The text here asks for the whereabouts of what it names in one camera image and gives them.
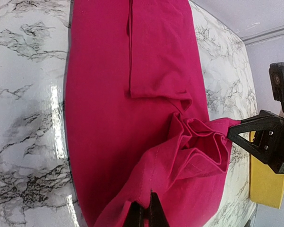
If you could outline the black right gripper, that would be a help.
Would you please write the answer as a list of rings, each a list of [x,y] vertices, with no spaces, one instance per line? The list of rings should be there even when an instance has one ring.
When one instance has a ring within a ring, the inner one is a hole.
[[[229,128],[227,138],[276,174],[284,174],[284,118],[270,111],[243,119]]]

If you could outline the pink garment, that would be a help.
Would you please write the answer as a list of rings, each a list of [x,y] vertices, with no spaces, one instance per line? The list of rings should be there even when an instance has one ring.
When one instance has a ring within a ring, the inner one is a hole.
[[[90,227],[121,227],[158,195],[172,227],[218,211],[238,121],[210,120],[186,0],[76,0],[65,118]]]

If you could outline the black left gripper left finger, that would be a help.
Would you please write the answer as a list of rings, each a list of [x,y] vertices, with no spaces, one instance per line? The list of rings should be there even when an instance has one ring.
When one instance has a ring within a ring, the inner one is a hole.
[[[148,209],[145,209],[135,201],[130,205],[124,221],[124,227],[144,227],[146,219],[148,219]]]

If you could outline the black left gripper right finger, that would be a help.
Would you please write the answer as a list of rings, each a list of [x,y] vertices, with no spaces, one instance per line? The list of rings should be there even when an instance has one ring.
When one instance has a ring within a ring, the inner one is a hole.
[[[148,207],[148,221],[150,227],[170,227],[157,193],[151,192]]]

